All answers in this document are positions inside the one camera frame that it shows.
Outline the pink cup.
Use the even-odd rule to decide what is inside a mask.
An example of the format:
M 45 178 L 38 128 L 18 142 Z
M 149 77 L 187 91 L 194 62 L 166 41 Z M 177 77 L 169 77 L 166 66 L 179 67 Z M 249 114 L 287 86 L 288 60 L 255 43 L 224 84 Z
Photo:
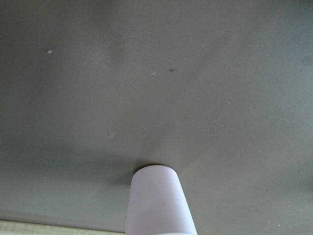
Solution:
M 179 177 L 172 168 L 150 165 L 133 175 L 125 233 L 197 234 Z

